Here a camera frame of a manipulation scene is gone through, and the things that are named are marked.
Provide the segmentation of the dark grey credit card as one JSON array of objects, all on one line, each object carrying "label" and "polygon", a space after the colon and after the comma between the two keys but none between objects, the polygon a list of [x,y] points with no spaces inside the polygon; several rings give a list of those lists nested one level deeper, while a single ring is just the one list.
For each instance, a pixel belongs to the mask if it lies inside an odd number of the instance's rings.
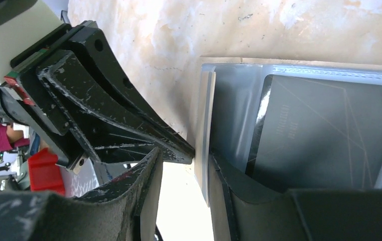
[{"label": "dark grey credit card", "polygon": [[382,167],[382,85],[268,75],[246,174],[289,188],[371,189]]}]

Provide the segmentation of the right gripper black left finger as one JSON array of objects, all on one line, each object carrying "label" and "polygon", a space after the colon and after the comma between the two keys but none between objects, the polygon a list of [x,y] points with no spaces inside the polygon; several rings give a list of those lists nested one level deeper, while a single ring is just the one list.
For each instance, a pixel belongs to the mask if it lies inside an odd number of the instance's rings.
[{"label": "right gripper black left finger", "polygon": [[80,197],[2,191],[0,240],[153,240],[162,172],[163,155],[154,148]]}]

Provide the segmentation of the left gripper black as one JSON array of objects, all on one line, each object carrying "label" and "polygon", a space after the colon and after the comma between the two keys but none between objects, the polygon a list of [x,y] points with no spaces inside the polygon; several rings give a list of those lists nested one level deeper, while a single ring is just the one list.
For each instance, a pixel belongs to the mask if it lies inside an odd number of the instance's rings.
[{"label": "left gripper black", "polygon": [[130,82],[95,21],[43,30],[11,58],[2,90],[16,103],[8,113],[34,128],[70,173],[156,147],[167,162],[190,164],[195,155]]}]

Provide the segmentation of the beige leather card holder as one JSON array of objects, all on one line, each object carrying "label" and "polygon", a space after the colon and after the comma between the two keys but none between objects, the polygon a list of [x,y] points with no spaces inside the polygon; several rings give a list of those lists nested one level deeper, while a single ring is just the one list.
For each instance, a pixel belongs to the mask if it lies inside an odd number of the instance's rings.
[{"label": "beige leather card holder", "polygon": [[195,174],[209,149],[272,189],[382,189],[382,65],[201,57]]}]

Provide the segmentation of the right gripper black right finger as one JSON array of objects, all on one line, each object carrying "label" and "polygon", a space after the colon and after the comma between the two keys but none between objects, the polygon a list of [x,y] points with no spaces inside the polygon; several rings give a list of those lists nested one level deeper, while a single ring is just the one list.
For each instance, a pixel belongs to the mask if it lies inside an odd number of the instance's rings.
[{"label": "right gripper black right finger", "polygon": [[275,192],[219,154],[208,176],[215,240],[382,240],[382,189]]}]

